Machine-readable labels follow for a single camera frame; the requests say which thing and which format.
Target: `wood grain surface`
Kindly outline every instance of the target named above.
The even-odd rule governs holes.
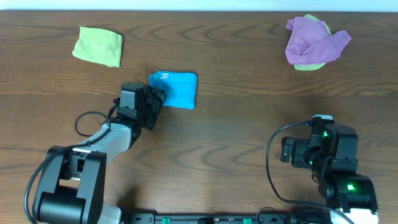
[[[312,14],[352,41],[338,60],[301,72],[286,60],[285,25],[304,12],[0,11],[0,223],[27,223],[26,184],[50,146],[83,140],[78,115],[107,112],[122,82],[148,83],[157,70],[196,72],[197,107],[164,108],[155,130],[107,166],[106,202],[288,210],[267,181],[265,145],[279,127],[325,113],[357,130],[358,173],[375,185],[380,223],[397,223],[398,14]],[[123,35],[121,68],[73,57],[79,26]],[[100,123],[85,118],[81,130]],[[323,202],[309,170],[279,161],[281,137],[308,135],[292,128],[275,139],[271,174],[283,197]]]

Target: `robotic arm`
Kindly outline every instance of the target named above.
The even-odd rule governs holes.
[[[61,146],[51,147],[47,158],[52,159],[43,168],[32,218],[38,222],[60,224],[332,223],[333,217],[331,219],[327,212],[313,207],[297,207],[290,213],[260,214],[260,210],[256,216],[154,215],[125,214],[118,207],[104,204],[106,165],[134,144],[141,128],[154,127],[165,97],[162,91],[150,86],[123,83],[120,98],[114,100],[115,106],[109,111],[107,122],[97,133],[74,145],[71,150],[66,151]],[[117,111],[116,117],[111,118],[114,110]],[[373,184],[369,178],[356,174],[358,136],[355,130],[334,124],[331,116],[316,115],[308,124],[312,127],[309,140],[282,139],[281,161],[288,162],[292,158],[294,167],[310,169],[319,181],[319,192],[328,207],[341,209],[346,215],[376,217],[377,223]],[[79,180],[79,188],[62,186],[60,179]],[[345,221],[333,219],[333,223]]]

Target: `green towel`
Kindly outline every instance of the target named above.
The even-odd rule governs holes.
[[[313,15],[307,14],[307,15],[305,15],[304,17],[309,18],[309,19],[311,19],[311,20],[313,20],[313,21],[315,21],[315,22],[318,22],[318,21],[319,21],[319,19],[316,18],[316,17],[313,16]],[[328,31],[329,35],[331,35],[331,32],[330,32],[330,29],[329,29],[328,25],[326,25],[325,22],[323,22],[323,24],[325,25],[326,30]],[[325,64],[326,64],[326,63],[319,63],[319,64],[313,64],[313,65],[294,65],[294,68],[297,69],[297,70],[301,70],[301,71],[313,71],[313,70],[316,70],[316,69],[321,68],[321,67],[324,66]]]
[[[112,31],[81,27],[72,54],[82,60],[119,68],[122,41],[122,36]]]

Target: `cloth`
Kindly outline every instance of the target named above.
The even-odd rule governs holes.
[[[351,40],[345,30],[329,36],[323,21],[296,17],[288,21],[287,29],[293,30],[286,47],[286,57],[292,65],[313,65],[336,60]]]
[[[122,36],[112,31],[81,27],[72,54],[82,60],[119,68],[122,42]]]
[[[318,18],[316,18],[313,15],[307,14],[304,17],[309,18],[315,22],[319,22],[320,20]],[[328,32],[329,36],[331,36],[331,32],[330,29],[328,27],[328,25],[326,25],[325,22],[323,22],[323,25],[326,27],[326,31]],[[324,66],[326,63],[318,63],[318,64],[312,64],[312,65],[294,65],[294,68],[296,70],[300,70],[300,71],[314,71],[317,70],[319,68],[322,68],[322,66]]]
[[[158,71],[149,75],[149,85],[166,93],[164,106],[194,109],[198,77],[195,73]]]

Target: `white wall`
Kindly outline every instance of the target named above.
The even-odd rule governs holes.
[[[398,0],[0,0],[0,9],[398,12]]]

